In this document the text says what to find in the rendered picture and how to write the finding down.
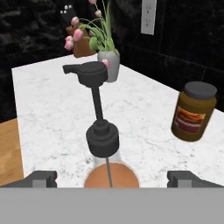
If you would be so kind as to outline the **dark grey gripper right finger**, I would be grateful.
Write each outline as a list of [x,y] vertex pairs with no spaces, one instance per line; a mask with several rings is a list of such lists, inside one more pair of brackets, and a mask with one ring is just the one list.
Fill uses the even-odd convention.
[[168,188],[221,187],[221,185],[198,178],[191,171],[168,171],[167,179]]

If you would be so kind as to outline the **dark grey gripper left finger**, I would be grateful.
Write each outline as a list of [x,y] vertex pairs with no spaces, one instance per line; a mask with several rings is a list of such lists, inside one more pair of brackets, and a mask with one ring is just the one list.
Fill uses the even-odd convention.
[[56,187],[57,172],[56,171],[34,171],[26,178],[4,185],[4,187],[34,187],[48,188]]

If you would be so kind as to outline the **clear pump bottle orange liquid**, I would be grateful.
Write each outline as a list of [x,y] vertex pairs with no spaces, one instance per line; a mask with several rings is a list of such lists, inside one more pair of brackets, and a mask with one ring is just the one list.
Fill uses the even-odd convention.
[[90,187],[139,187],[137,175],[119,155],[118,128],[103,118],[99,87],[108,79],[108,69],[102,62],[64,65],[65,74],[76,74],[80,84],[91,89],[96,120],[86,133],[87,145],[94,156],[94,168],[84,182]]

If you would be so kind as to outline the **brown jar with black lid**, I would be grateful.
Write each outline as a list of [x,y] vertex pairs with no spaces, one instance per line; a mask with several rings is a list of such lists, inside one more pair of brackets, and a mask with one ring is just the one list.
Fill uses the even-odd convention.
[[203,81],[190,81],[178,95],[171,124],[173,135],[187,142],[202,138],[216,105],[217,88]]

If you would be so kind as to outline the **grey vase with pink tulips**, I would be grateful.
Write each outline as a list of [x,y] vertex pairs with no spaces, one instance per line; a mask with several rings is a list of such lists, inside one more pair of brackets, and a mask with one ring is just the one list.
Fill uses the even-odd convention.
[[115,82],[118,77],[120,68],[120,53],[116,49],[114,40],[112,39],[111,23],[110,23],[110,3],[105,4],[101,0],[103,10],[97,5],[97,0],[87,0],[89,4],[95,8],[95,18],[89,20],[86,18],[78,18],[75,16],[71,25],[78,25],[78,29],[73,36],[65,37],[64,48],[72,51],[74,43],[83,38],[83,31],[86,30],[89,39],[89,48],[97,54],[97,60],[104,63],[108,69],[107,82]]

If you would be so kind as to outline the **wooden knife block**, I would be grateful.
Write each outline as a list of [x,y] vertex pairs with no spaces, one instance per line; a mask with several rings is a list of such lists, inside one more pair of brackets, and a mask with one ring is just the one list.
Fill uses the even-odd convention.
[[[59,11],[62,27],[65,29],[67,35],[74,35],[78,29],[78,25],[71,25],[72,19],[76,16],[73,6],[70,3],[65,3]],[[95,51],[89,48],[88,32],[83,31],[83,38],[74,43],[73,56],[75,58],[86,57],[94,55]]]

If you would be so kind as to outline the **white wall power outlet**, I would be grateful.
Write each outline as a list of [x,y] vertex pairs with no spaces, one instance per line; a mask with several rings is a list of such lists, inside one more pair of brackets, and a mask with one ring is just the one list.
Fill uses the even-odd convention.
[[142,0],[141,33],[154,35],[157,0]]

